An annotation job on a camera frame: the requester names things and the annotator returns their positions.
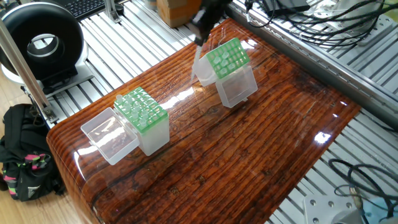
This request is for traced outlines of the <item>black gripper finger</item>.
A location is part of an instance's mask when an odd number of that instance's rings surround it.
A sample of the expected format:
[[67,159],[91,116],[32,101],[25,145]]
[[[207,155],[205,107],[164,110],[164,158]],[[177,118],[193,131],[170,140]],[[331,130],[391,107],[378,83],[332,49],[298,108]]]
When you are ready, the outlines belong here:
[[196,35],[196,37],[201,38],[203,33],[203,12],[198,12],[195,14],[189,23],[190,30]]
[[219,22],[219,18],[201,17],[199,20],[199,45],[203,45],[209,37],[211,30],[215,24]]

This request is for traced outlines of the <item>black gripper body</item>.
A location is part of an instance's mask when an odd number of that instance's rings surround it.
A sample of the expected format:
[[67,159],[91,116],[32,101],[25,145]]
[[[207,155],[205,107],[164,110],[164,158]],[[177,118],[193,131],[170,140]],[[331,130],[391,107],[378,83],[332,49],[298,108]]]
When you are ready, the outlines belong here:
[[202,0],[198,15],[201,21],[218,22],[232,0]]

